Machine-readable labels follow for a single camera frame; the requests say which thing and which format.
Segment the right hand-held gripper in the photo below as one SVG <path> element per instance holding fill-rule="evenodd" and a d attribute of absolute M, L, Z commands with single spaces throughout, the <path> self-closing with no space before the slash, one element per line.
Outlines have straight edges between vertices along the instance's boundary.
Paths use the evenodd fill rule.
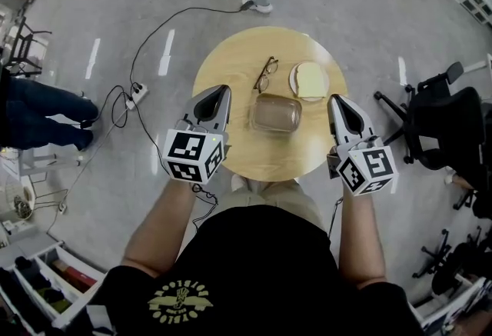
<path fill-rule="evenodd" d="M 341 178 L 352 197 L 373 194 L 391 183 L 397 176 L 394 157 L 391 148 L 373 136 L 368 114 L 343 95 L 330 97 L 327 112 L 338 145 L 327 155 L 330 179 Z"/>

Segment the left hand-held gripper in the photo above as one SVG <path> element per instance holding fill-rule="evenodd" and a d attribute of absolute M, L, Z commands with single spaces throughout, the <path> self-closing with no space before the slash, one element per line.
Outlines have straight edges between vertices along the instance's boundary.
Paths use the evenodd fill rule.
<path fill-rule="evenodd" d="M 184 108 L 177 128 L 169 129 L 163 161 L 172 179 L 206 185 L 226 159 L 231 108 L 228 86 L 208 88 Z"/>

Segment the person's left forearm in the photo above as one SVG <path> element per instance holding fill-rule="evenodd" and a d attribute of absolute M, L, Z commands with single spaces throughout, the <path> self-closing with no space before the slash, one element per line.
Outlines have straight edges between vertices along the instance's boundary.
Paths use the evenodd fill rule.
<path fill-rule="evenodd" d="M 168 272 L 180 252 L 195 198 L 187 182 L 170 180 L 131 236 L 121 265 L 153 278 Z"/>

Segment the person's right forearm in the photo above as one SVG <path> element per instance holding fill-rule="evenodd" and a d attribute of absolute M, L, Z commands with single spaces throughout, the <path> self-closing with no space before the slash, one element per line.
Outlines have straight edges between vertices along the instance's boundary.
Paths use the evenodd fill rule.
<path fill-rule="evenodd" d="M 341 214 L 339 271 L 358 289 L 386 281 L 386 265 L 370 195 L 345 188 Z"/>

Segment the pale yellow toast slice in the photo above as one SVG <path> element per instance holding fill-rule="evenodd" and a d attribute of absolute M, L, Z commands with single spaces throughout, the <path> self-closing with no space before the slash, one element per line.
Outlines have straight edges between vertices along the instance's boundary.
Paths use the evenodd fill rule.
<path fill-rule="evenodd" d="M 324 71 L 316 62 L 300 63 L 296 81 L 300 98 L 324 98 L 327 94 Z"/>

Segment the black-rimmed eyeglasses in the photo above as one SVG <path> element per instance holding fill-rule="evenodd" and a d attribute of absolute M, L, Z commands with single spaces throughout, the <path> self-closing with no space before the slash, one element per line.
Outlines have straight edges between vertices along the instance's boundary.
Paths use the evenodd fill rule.
<path fill-rule="evenodd" d="M 262 68 L 260 75 L 254 83 L 253 89 L 258 94 L 264 92 L 268 88 L 270 75 L 274 74 L 277 70 L 278 60 L 274 56 L 271 56 Z"/>

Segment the round wooden table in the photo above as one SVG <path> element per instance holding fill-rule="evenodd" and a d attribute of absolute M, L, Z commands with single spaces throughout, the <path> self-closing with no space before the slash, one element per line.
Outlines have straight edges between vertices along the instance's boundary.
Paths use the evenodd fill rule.
<path fill-rule="evenodd" d="M 316 62 L 325 70 L 330 94 L 347 94 L 342 70 L 325 47 L 306 34 L 273 26 L 249 28 L 222 41 L 202 63 L 192 93 L 216 85 L 231 88 L 225 168 L 256 181 L 287 181 L 325 164 L 334 139 L 326 98 L 301 102 L 300 125 L 291 134 L 251 127 L 258 96 L 254 84 L 270 57 L 278 60 L 278 69 L 269 76 L 268 94 L 293 98 L 289 77 L 303 62 Z"/>

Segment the white plate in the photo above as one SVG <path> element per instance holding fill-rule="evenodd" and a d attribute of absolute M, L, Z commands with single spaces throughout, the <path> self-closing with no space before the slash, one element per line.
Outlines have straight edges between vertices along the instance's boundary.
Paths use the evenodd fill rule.
<path fill-rule="evenodd" d="M 291 73 L 289 75 L 289 85 L 291 87 L 291 90 L 293 91 L 294 95 L 301 99 L 301 100 L 304 100 L 304 101 L 320 101 L 322 98 L 300 98 L 297 94 L 297 90 L 298 90 L 298 86 L 297 86 L 297 81 L 296 81 L 296 71 L 297 71 L 297 67 L 299 66 L 300 63 L 296 64 L 292 69 L 291 69 Z M 324 71 L 324 74 L 325 74 L 325 83 L 326 83 L 326 86 L 327 86 L 327 94 L 328 94 L 328 90 L 330 88 L 330 80 L 329 80 L 329 76 L 327 74 L 327 72 L 324 70 L 323 67 L 321 67 Z"/>

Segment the black mesh office chair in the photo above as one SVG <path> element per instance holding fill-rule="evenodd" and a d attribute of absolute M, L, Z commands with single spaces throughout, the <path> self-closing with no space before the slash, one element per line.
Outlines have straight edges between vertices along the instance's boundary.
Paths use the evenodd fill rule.
<path fill-rule="evenodd" d="M 400 118 L 402 126 L 384 143 L 403 137 L 405 164 L 419 161 L 425 168 L 482 168 L 486 144 L 484 117 L 477 91 L 466 87 L 454 94 L 449 86 L 464 73 L 460 62 L 417 86 L 405 85 L 408 102 L 400 105 L 377 91 L 374 98 L 385 102 Z"/>

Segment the person's beige trousers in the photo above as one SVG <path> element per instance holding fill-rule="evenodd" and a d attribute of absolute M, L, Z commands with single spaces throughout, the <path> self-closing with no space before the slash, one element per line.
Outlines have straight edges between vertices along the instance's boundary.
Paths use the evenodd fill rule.
<path fill-rule="evenodd" d="M 249 181 L 249 190 L 231 191 L 218 203 L 216 214 L 231 208 L 268 205 L 292 213 L 325 230 L 318 206 L 295 179 L 277 182 Z"/>

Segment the person's black printed t-shirt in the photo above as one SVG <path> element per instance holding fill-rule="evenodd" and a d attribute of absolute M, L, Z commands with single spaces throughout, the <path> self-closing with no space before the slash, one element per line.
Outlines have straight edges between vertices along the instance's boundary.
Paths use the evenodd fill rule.
<path fill-rule="evenodd" d="M 268 205 L 209 218 L 160 277 L 111 269 L 94 303 L 121 336 L 424 336 L 402 288 L 348 284 L 323 230 Z"/>

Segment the white side table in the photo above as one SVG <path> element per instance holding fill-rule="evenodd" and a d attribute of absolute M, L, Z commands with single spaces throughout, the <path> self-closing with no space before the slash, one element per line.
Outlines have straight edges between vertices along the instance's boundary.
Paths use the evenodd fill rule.
<path fill-rule="evenodd" d="M 21 181 L 30 175 L 48 174 L 63 168 L 81 166 L 77 156 L 64 156 L 54 152 L 43 152 L 43 148 L 19 150 L 2 148 L 0 150 L 0 165 L 14 179 Z"/>

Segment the white storage cart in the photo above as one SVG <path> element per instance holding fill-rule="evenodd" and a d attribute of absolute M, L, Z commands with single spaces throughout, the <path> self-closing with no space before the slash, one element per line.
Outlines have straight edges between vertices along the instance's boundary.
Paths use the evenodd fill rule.
<path fill-rule="evenodd" d="M 22 243 L 0 245 L 0 304 L 33 336 L 66 329 L 104 278 L 61 242 L 37 252 Z"/>

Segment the black folding frame stand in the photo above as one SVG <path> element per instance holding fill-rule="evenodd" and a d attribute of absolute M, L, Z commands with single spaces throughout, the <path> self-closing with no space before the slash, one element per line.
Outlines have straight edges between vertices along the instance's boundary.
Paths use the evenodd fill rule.
<path fill-rule="evenodd" d="M 15 34 L 12 49 L 8 56 L 5 67 L 10 71 L 11 75 L 18 77 L 24 75 L 30 78 L 42 73 L 42 63 L 34 55 L 30 54 L 30 49 L 33 44 L 43 45 L 35 37 L 37 35 L 51 35 L 50 31 L 33 30 L 26 22 L 26 17 L 22 16 L 18 29 Z"/>

